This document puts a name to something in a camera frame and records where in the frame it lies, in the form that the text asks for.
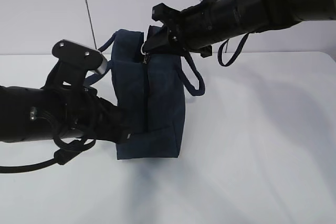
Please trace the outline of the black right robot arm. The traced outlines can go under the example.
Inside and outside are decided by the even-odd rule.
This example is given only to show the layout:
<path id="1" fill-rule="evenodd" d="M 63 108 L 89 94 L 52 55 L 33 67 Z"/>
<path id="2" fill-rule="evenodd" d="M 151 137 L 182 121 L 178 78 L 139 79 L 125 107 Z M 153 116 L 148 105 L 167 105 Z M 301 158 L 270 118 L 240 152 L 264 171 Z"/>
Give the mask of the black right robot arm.
<path id="1" fill-rule="evenodd" d="M 335 19 L 335 0 L 199 0 L 175 10 L 160 3 L 152 19 L 162 22 L 146 39 L 147 54 L 212 54 L 212 45 L 244 34 L 290 28 L 300 22 Z"/>

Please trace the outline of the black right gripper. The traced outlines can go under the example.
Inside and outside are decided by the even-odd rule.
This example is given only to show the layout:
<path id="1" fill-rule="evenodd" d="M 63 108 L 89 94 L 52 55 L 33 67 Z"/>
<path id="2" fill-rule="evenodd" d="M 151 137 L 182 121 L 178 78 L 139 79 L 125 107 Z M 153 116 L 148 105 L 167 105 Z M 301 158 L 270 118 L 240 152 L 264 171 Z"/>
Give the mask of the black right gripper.
<path id="1" fill-rule="evenodd" d="M 149 26 L 143 51 L 151 53 L 175 54 L 188 56 L 190 53 L 198 53 L 206 58 L 212 55 L 212 46 L 203 46 L 199 49 L 192 48 L 186 40 L 185 20 L 187 14 L 193 14 L 203 4 L 189 7 L 182 11 L 160 3 L 152 8 L 152 19 L 163 23 L 162 27 Z"/>

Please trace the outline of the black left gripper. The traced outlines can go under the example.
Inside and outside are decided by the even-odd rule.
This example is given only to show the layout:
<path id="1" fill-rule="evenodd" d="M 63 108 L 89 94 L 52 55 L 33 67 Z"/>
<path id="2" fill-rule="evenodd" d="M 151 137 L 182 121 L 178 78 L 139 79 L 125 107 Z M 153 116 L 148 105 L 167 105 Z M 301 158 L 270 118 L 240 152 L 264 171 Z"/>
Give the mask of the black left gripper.
<path id="1" fill-rule="evenodd" d="M 110 101 L 98 97 L 96 89 L 84 89 L 85 94 L 93 100 L 96 122 L 93 126 L 96 140 L 108 141 L 116 144 L 127 142 L 131 130 L 127 122 L 125 109 L 115 106 Z"/>

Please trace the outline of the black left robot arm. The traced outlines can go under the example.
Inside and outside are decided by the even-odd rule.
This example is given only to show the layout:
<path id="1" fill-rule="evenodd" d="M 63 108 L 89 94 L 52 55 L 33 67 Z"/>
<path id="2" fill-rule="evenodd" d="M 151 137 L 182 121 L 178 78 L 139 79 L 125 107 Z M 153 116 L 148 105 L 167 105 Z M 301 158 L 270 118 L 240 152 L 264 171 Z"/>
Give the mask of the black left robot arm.
<path id="1" fill-rule="evenodd" d="M 83 88 L 70 97 L 70 90 L 1 87 L 1 141 L 20 143 L 82 138 L 122 143 L 130 135 L 125 112 Z"/>

